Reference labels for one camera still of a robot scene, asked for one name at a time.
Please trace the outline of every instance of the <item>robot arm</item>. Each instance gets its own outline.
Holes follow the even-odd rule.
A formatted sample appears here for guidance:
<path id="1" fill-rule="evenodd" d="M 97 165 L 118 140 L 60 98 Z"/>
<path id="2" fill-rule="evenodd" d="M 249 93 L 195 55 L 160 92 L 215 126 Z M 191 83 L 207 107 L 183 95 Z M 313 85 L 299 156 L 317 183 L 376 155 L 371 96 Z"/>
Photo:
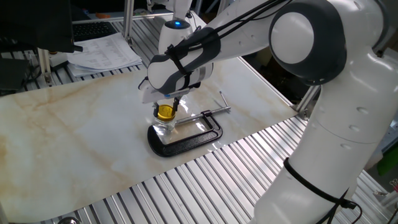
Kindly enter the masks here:
<path id="1" fill-rule="evenodd" d="M 206 27 L 192 33 L 188 39 L 165 54 L 154 56 L 148 67 L 147 79 L 139 87 L 143 103 L 187 94 L 210 77 L 212 62 L 250 54 L 267 47 L 272 18 L 288 2 L 291 1 L 237 1 Z M 175 33 L 178 33 L 181 32 L 178 26 L 183 23 L 184 21 L 170 21 L 164 28 L 175 28 Z M 162 43 L 163 39 L 161 34 L 159 42 Z"/>
<path id="2" fill-rule="evenodd" d="M 372 50 L 383 27 L 377 0 L 236 1 L 156 55 L 139 89 L 155 96 L 144 102 L 187 94 L 210 76 L 212 62 L 270 45 L 282 67 L 322 85 L 290 166 L 318 190 L 347 198 L 398 109 L 398 69 Z M 334 205 L 281 168 L 251 223 L 317 223 Z"/>

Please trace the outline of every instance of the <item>small jar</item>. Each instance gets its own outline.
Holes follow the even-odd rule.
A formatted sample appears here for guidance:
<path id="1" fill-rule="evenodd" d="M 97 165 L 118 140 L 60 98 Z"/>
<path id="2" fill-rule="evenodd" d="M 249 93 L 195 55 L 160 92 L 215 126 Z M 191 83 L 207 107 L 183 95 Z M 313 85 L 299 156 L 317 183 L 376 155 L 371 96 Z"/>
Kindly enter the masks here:
<path id="1" fill-rule="evenodd" d="M 175 126 L 174 117 L 175 113 L 173 112 L 173 108 L 171 106 L 159 106 L 157 118 L 154 119 L 152 124 L 158 136 L 171 134 Z"/>

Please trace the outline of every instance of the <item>black cable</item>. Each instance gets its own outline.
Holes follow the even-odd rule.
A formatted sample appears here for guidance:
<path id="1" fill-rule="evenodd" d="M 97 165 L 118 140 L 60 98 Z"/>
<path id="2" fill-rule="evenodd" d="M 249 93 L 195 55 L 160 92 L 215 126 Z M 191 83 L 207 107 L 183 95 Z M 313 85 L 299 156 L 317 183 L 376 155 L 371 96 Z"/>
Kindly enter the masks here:
<path id="1" fill-rule="evenodd" d="M 351 223 L 351 224 L 354 224 L 354 223 L 358 222 L 358 220 L 361 218 L 361 216 L 362 216 L 362 208 L 361 208 L 361 206 L 359 206 L 356 202 L 352 202 L 352 201 L 351 201 L 351 203 L 355 204 L 355 205 L 359 208 L 359 215 L 358 215 L 358 217 Z"/>
<path id="2" fill-rule="evenodd" d="M 257 16 L 261 15 L 262 13 L 266 12 L 268 9 L 284 2 L 285 0 L 276 0 L 272 3 L 270 3 L 268 6 L 263 7 L 261 10 L 259 10 L 258 12 L 256 12 L 254 15 L 248 17 L 247 19 L 245 19 L 244 21 L 242 21 L 241 23 L 239 23 L 238 25 L 234 26 L 232 29 L 230 29 L 229 31 L 225 32 L 224 34 L 220 35 L 220 39 L 222 39 L 223 37 L 226 37 L 227 35 L 229 35 L 230 33 L 234 32 L 235 30 L 239 29 L 240 27 L 242 27 L 243 25 L 247 24 L 248 22 L 252 21 L 254 18 L 256 18 Z"/>
<path id="3" fill-rule="evenodd" d="M 273 13 L 271 13 L 271 14 L 269 14 L 269 15 L 260 17 L 260 18 L 252 19 L 252 21 L 257 21 L 257 20 L 260 20 L 260 19 L 265 19 L 265 18 L 267 18 L 267 17 L 270 17 L 270 16 L 276 14 L 279 10 L 281 10 L 283 7 L 285 7 L 286 5 L 288 5 L 289 3 L 291 3 L 292 1 L 293 1 L 293 0 L 289 0 L 286 4 L 284 4 L 280 9 L 276 10 L 275 12 L 273 12 Z"/>
<path id="4" fill-rule="evenodd" d="M 232 25 L 232 24 L 234 24 L 234 23 L 236 23 L 236 22 L 241 22 L 241 23 L 244 22 L 244 24 L 241 25 L 241 26 L 243 26 L 243 25 L 245 25 L 245 23 L 249 22 L 249 21 L 247 21 L 248 19 L 255 18 L 256 16 L 258 16 L 258 15 L 262 14 L 263 12 L 265 12 L 266 10 L 268 10 L 269 7 L 268 7 L 266 10 L 263 10 L 263 9 L 264 9 L 265 7 L 267 7 L 268 5 L 273 4 L 273 3 L 275 3 L 275 2 L 283 2 L 283 1 L 286 1 L 286 0 L 270 0 L 270 1 L 264 2 L 264 3 L 260 4 L 259 6 L 255 7 L 254 9 L 251 9 L 251 10 L 249 10 L 248 12 L 245 12 L 244 14 L 238 16 L 237 18 L 233 19 L 232 21 L 229 21 L 229 22 L 227 22 L 226 24 L 217 27 L 215 30 L 213 30 L 213 33 L 220 32 L 220 31 L 222 31 L 223 29 L 229 27 L 230 25 Z M 245 18 L 245 17 L 247 17 L 247 16 L 249 16 L 249 15 L 251 15 L 251 14 L 257 12 L 258 10 L 261 10 L 261 13 L 259 13 L 259 14 L 256 13 L 255 16 L 251 16 L 251 17 L 249 17 L 248 19 L 245 19 L 245 20 L 241 21 L 241 19 L 243 19 L 243 18 Z M 181 51 L 181 52 L 190 52 L 190 51 L 193 51 L 193 50 L 201 49 L 201 48 L 203 48 L 203 44 L 205 44 L 205 43 L 202 43 L 202 44 L 201 44 L 201 41 L 203 41 L 203 40 L 206 39 L 206 38 L 207 38 L 207 37 L 203 37 L 202 39 L 197 40 L 195 43 L 193 43 L 193 44 L 191 44 L 191 45 L 189 45 L 189 46 L 174 47 L 173 50 L 174 50 L 174 52 L 178 53 L 179 51 Z"/>
<path id="5" fill-rule="evenodd" d="M 189 11 L 189 14 L 190 14 L 190 15 L 192 16 L 192 18 L 193 18 L 193 22 L 195 23 L 195 29 L 198 28 L 197 20 L 195 19 L 195 16 L 193 16 L 193 14 L 192 14 L 191 11 Z"/>
<path id="6" fill-rule="evenodd" d="M 388 223 L 387 223 L 387 224 L 390 224 L 390 223 L 392 222 L 392 220 L 393 220 L 393 219 L 394 219 L 394 217 L 397 215 L 397 213 L 398 213 L 398 207 L 396 208 L 396 210 L 395 210 L 394 214 L 392 214 L 392 216 L 391 216 L 391 218 L 390 218 L 390 220 L 388 221 Z"/>

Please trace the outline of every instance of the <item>stack of papers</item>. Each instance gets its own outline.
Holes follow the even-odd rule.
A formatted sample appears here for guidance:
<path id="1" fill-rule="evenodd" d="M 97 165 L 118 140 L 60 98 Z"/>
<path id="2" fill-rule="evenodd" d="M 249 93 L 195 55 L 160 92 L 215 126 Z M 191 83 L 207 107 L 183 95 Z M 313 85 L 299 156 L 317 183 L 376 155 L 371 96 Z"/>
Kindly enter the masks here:
<path id="1" fill-rule="evenodd" d="M 142 63 L 121 33 L 75 42 L 83 52 L 68 53 L 68 68 L 75 77 L 92 75 Z"/>

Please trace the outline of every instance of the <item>metal grating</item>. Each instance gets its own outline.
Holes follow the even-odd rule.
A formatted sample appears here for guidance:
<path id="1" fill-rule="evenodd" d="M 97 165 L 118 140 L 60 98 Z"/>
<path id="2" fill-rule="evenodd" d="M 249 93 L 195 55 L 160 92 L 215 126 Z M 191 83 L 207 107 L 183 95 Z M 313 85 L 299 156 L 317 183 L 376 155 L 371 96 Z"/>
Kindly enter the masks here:
<path id="1" fill-rule="evenodd" d="M 122 20 L 112 23 L 116 30 L 122 31 Z M 145 69 L 157 53 L 161 27 L 159 17 L 133 20 L 132 49 L 142 57 L 143 65 L 81 78 L 60 69 L 52 73 L 55 84 Z M 27 53 L 13 52 L 1 57 L 28 58 Z M 37 65 L 35 55 L 32 61 Z M 22 91 L 46 87 L 38 79 Z M 247 223 L 256 201 L 279 173 L 283 160 L 293 153 L 306 125 L 299 117 L 287 119 L 92 205 L 35 224 L 57 224 L 64 217 L 75 217 L 84 224 Z M 372 196 L 375 190 L 384 189 L 362 172 L 353 197 L 364 210 L 358 223 L 386 223 L 391 217 L 392 213 Z M 344 209 L 332 223 L 351 223 L 358 215 L 358 209 Z"/>

